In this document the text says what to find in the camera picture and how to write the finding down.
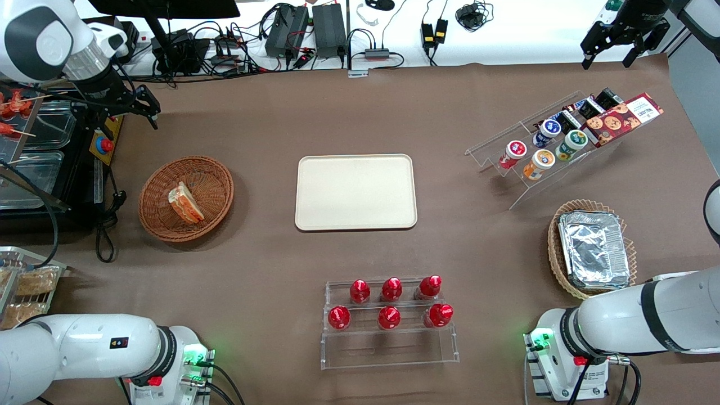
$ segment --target white table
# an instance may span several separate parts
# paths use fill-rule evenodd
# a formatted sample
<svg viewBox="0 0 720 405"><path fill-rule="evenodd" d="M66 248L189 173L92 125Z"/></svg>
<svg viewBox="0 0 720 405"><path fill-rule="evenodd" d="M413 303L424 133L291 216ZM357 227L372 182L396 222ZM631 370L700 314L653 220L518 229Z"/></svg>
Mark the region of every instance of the white table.
<svg viewBox="0 0 720 405"><path fill-rule="evenodd" d="M429 62L420 47L420 21L426 10L426 0L406 0L408 3L400 10L385 30L384 45L390 51L405 56L403 66L428 66ZM289 0L290 4L303 5L303 1ZM346 2L339 1L346 16ZM381 12L367 6L360 8L363 17L372 21L378 19L378 25L369 26L357 15L356 8L363 0L350 0L350 26L365 28L374 33L377 45L382 41L382 29L390 20L392 14L400 7L402 0L396 0L395 9L390 12ZM580 42L588 32L589 27L598 16L598 12L605 4L605 0L494 0L495 19L488 22L476 32L467 32L455 20L455 11L469 3L468 0L448 0L444 19L449 21L447 40L440 45L434 59L441 66L459 66L468 63L482 63L485 65L522 64L522 63L580 63L582 51ZM218 19L223 27L229 27L231 22L241 27L249 27L257 23L262 15L275 4L274 1L259 1L239 3L241 16L233 19ZM76 0L76 8L82 18L98 17L95 8L88 0ZM436 20L443 8L444 0L433 0L426 22L435 26ZM122 21L132 21L141 36L152 37L152 34L141 18L119 17ZM190 28L203 20L200 19L173 19L170 21L172 30ZM161 19L163 27L167 21ZM257 27L251 30L257 33ZM217 33L212 30L203 30L199 37L214 37ZM306 36L303 46L313 47L315 38ZM361 52L367 47L367 38L364 35L353 36L353 53ZM255 61L264 68L273 69L277 66L275 58L265 53L264 43L253 41L250 54ZM601 53L595 60L621 61L628 53L629 45L616 46ZM153 56L149 49L136 56L126 65L131 75L150 74ZM374 66L386 66L390 62L367 62L361 56L353 60L353 67L357 69ZM337 58L326 61L319 60L315 69L340 68ZM307 64L303 70L310 69Z"/></svg>

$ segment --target computer monitor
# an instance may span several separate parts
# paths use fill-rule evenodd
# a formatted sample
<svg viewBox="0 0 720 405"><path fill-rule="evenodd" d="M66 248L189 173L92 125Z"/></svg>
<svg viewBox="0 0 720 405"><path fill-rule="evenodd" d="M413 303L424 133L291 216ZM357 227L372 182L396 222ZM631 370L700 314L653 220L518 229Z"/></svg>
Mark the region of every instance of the computer monitor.
<svg viewBox="0 0 720 405"><path fill-rule="evenodd" d="M89 0L102 14L147 17L138 0ZM239 17L235 0L145 0L155 18L211 19Z"/></svg>

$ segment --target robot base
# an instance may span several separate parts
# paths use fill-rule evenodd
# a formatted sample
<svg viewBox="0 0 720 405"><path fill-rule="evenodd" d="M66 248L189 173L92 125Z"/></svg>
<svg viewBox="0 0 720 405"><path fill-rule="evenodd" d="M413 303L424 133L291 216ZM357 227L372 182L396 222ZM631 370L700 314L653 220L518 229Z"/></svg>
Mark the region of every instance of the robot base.
<svg viewBox="0 0 720 405"><path fill-rule="evenodd" d="M577 379L584 365L575 365L575 357L565 347L560 331L560 319L564 310L551 309L538 320L537 327L525 335L528 360L537 360L540 373L555 401L567 401L572 395ZM545 349L530 352L537 344ZM608 362L591 365L585 373L577 399L600 399L606 395L608 381ZM547 391L539 392L534 384L536 394L547 395Z"/></svg>
<svg viewBox="0 0 720 405"><path fill-rule="evenodd" d="M198 388L180 384L184 376L201 377L202 368L186 364L192 360L211 360L208 349L200 343L195 332L185 326L170 326L177 339L177 353L168 373L159 386L138 387L130 384L133 405L193 405Z"/></svg>

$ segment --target red emergency stop button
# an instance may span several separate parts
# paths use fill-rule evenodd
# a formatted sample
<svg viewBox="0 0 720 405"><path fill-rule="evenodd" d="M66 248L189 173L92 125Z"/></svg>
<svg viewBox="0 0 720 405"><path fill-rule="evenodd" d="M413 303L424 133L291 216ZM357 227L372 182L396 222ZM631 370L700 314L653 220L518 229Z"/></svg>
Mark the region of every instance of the red emergency stop button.
<svg viewBox="0 0 720 405"><path fill-rule="evenodd" d="M105 152L110 152L115 148L115 145L110 141L110 139L103 139L100 141L100 148Z"/></svg>
<svg viewBox="0 0 720 405"><path fill-rule="evenodd" d="M148 385L151 387L159 387L163 383L163 378L159 375L148 378Z"/></svg>

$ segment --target wicker basket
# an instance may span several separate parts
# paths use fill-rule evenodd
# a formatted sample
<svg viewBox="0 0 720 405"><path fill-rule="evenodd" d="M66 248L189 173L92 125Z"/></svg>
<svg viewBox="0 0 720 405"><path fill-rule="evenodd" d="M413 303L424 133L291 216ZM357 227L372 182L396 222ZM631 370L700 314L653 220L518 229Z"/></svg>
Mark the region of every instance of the wicker basket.
<svg viewBox="0 0 720 405"><path fill-rule="evenodd" d="M187 223L173 210L168 193L184 182L205 215L199 223ZM222 221L233 203L235 187L228 168L207 156L187 156L158 169L140 192L138 214L143 228L166 242L187 242L210 232Z"/></svg>
<svg viewBox="0 0 720 405"><path fill-rule="evenodd" d="M611 210L607 205L603 205L600 202L590 200L573 200L563 204L562 207L557 210L555 216L553 216L552 220L550 221L550 228L547 231L547 253L550 257L550 268L555 274L555 278L557 278L557 281L568 293L572 294L572 296L576 298L585 300L592 295L606 293L607 291L581 291L578 290L574 285L572 285L567 279L567 266L565 265L565 256L563 255L562 251L562 242L560 241L560 232L557 229L557 221L560 218L561 214L568 213L574 210L600 211L606 213L615 213L615 211ZM622 218L619 218L619 220L620 229L622 231L625 231L625 221L623 221ZM637 260L635 257L635 248L630 239L623 237L623 242L625 243L625 252L627 253L628 267L630 269L630 285L634 285L635 279L637 278Z"/></svg>

